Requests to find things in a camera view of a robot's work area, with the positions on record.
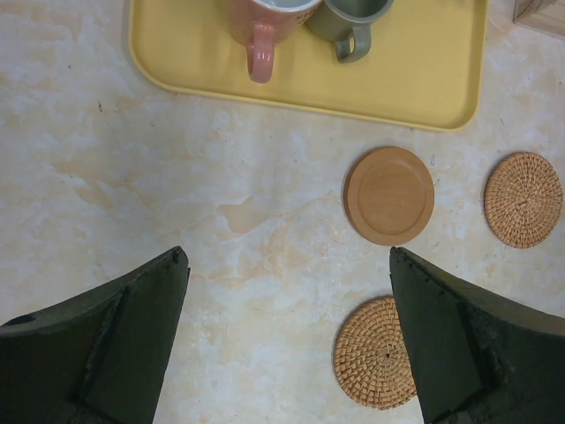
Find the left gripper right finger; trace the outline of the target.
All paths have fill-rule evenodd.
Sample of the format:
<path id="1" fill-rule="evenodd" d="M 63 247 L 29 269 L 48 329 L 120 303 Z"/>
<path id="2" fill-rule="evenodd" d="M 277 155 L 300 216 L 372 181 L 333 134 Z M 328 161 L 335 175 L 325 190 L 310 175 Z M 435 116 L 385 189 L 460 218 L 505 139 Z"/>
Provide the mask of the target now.
<path id="1" fill-rule="evenodd" d="M 394 247 L 390 279 L 426 423 L 562 423 L 564 320 Z"/>

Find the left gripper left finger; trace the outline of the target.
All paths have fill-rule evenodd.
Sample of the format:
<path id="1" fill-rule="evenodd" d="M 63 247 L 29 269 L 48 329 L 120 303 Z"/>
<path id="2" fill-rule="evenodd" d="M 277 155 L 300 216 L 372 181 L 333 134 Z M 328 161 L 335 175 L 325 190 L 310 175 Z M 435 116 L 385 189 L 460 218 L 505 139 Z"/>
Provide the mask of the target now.
<path id="1" fill-rule="evenodd" d="M 3 423 L 151 423 L 190 275 L 173 247 L 1 327 Z"/>

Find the large woven rattan coaster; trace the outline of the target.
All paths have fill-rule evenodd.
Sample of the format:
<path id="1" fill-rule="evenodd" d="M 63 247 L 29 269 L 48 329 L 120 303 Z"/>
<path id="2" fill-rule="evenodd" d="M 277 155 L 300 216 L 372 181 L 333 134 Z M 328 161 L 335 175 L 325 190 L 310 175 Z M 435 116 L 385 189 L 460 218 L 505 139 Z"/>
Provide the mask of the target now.
<path id="1" fill-rule="evenodd" d="M 391 295 L 369 299 L 348 315 L 336 334 L 332 361 L 341 389 L 362 406 L 393 409 L 417 396 Z"/>

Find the light wooden coaster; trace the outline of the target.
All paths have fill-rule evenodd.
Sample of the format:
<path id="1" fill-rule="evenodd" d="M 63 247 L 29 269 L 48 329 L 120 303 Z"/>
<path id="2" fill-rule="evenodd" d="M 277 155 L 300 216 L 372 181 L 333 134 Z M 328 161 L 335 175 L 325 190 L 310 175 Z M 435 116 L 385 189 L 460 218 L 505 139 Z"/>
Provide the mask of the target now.
<path id="1" fill-rule="evenodd" d="M 379 246 L 399 246 L 417 237 L 434 207 L 432 176 L 411 151 L 376 148 L 351 167 L 343 205 L 352 227 Z"/>

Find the pink mug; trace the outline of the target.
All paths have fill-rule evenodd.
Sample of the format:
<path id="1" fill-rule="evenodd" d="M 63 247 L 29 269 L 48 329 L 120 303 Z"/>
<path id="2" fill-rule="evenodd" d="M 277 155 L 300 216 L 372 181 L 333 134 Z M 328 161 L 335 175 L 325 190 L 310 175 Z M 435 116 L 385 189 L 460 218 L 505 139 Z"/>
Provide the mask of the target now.
<path id="1" fill-rule="evenodd" d="M 276 44 L 300 28 L 319 5 L 318 0 L 223 1 L 230 34 L 245 46 L 248 74 L 253 82 L 270 81 Z"/>

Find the yellow tray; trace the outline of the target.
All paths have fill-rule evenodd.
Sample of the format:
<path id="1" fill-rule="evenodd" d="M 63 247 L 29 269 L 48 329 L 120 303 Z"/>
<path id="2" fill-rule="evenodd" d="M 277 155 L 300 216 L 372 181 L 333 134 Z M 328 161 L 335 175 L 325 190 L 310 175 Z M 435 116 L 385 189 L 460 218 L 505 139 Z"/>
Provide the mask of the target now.
<path id="1" fill-rule="evenodd" d="M 487 11 L 485 1 L 397 1 L 353 64 L 301 27 L 275 48 L 266 84 L 250 80 L 221 1 L 131 2 L 129 48 L 139 70 L 172 92 L 455 131 L 478 108 Z"/>

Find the wooden rack base tray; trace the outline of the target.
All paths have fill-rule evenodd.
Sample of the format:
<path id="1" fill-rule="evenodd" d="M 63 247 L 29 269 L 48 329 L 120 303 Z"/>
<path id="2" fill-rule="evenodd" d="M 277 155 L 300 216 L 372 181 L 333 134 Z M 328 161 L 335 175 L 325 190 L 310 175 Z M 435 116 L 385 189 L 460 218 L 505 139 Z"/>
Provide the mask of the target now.
<path id="1" fill-rule="evenodd" d="M 515 0 L 513 21 L 520 27 L 564 39 L 564 0 Z"/>

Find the small olive mug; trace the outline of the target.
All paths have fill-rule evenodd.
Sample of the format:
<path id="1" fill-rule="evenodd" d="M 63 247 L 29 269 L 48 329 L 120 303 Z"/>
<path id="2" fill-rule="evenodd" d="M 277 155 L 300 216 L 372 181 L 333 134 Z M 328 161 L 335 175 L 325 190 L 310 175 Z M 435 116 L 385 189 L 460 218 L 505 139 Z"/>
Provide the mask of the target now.
<path id="1" fill-rule="evenodd" d="M 372 47 L 371 25 L 382 18 L 394 0 L 325 0 L 306 21 L 317 36 L 335 45 L 339 63 L 354 63 Z"/>

